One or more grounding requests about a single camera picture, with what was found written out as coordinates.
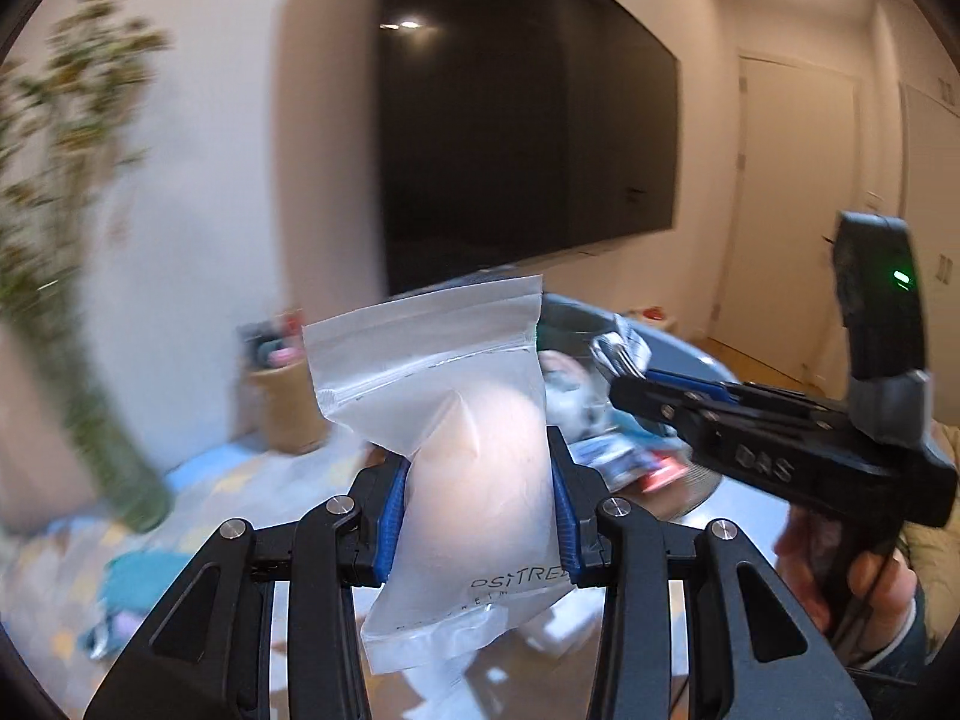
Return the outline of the person's right hand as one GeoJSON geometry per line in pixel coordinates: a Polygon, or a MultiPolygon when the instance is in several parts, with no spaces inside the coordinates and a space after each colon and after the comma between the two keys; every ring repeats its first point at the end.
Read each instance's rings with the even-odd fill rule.
{"type": "MultiPolygon", "coordinates": [[[[802,507],[789,507],[788,522],[775,543],[776,572],[788,585],[820,632],[827,632],[832,615],[815,580],[809,561],[812,516],[802,507]]],[[[882,652],[914,619],[914,594],[918,577],[900,550],[889,557],[866,551],[856,557],[848,571],[848,587],[856,600],[864,601],[866,627],[857,648],[862,653],[882,652]]]]}

